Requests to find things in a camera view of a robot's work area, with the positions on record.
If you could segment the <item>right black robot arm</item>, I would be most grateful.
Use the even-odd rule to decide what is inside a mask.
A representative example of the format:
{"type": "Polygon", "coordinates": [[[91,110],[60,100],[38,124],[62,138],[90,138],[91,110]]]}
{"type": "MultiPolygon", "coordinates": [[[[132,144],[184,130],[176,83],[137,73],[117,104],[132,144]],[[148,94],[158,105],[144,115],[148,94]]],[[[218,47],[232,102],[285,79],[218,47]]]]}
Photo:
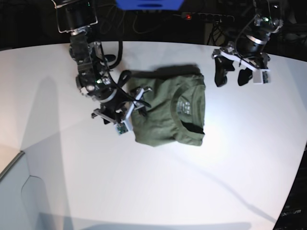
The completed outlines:
{"type": "Polygon", "coordinates": [[[104,53],[101,41],[92,35],[92,26],[98,24],[93,0],[55,0],[53,4],[58,31],[71,35],[69,53],[77,64],[76,86],[82,95],[100,103],[91,117],[112,123],[120,134],[131,131],[132,112],[150,105],[142,100],[146,89],[137,88],[131,93],[123,90],[132,77],[131,71],[123,71],[118,81],[111,77],[111,70],[122,59],[122,39],[118,40],[117,55],[104,53]]]}

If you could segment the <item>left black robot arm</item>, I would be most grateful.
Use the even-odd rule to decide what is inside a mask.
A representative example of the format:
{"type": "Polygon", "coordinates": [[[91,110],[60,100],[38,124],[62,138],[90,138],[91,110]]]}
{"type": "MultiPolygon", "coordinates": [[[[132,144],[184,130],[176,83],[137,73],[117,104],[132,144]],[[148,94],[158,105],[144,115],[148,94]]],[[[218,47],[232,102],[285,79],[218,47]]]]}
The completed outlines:
{"type": "Polygon", "coordinates": [[[249,81],[254,84],[271,82],[268,62],[270,57],[263,50],[272,34],[283,26],[283,8],[280,0],[254,0],[254,15],[240,29],[234,41],[215,49],[212,59],[215,61],[214,81],[217,87],[227,83],[227,73],[235,71],[234,62],[244,66],[237,78],[239,86],[249,81]]]}

